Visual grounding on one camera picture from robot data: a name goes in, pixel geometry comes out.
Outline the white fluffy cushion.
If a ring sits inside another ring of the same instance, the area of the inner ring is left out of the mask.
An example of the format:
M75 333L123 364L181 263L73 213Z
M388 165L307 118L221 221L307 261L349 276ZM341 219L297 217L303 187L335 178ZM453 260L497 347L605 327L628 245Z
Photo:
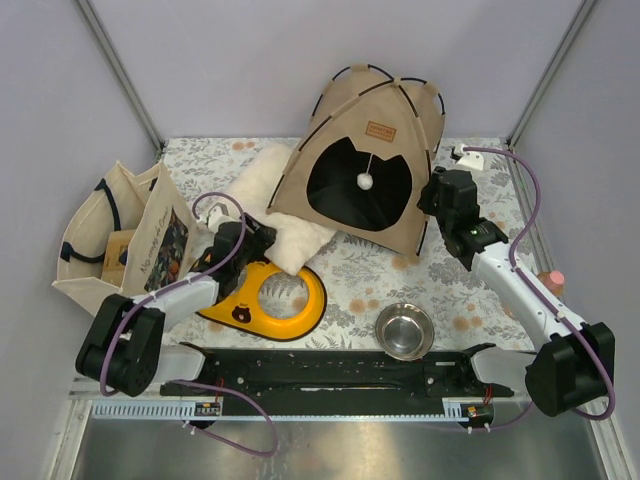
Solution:
M336 231L292 215L267 211L291 154L292 149L283 144L266 146L223 192L233 197L246 214L276 230L275 243L265 256L285 273L296 276Z

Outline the stainless steel bowl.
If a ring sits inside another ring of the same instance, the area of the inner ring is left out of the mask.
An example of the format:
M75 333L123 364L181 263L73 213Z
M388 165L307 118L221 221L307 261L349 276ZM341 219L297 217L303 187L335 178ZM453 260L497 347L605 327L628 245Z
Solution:
M375 336L387 355L399 361L416 361L432 349L435 329L431 318L416 305L394 303L379 313Z

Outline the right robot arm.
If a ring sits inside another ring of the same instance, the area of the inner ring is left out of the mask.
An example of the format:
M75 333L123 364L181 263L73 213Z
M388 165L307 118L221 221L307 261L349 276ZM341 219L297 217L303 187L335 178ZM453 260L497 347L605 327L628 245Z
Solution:
M475 396L501 385L527 394L550 417L602 396L613 408L613 332L604 323L588 324L516 261L504 232L481 217L471 173L436 168L418 206L437 221L449 254L498 295L535 349L482 348L456 369L457 388Z

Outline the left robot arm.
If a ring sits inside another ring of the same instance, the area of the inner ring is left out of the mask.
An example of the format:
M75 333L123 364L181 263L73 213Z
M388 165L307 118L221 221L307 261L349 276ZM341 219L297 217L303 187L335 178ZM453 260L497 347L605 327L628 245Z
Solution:
M224 222L182 280L132 298L107 296L77 354L76 372L97 381L104 396L142 394L157 376L165 329L226 300L276 237L275 228L252 217Z

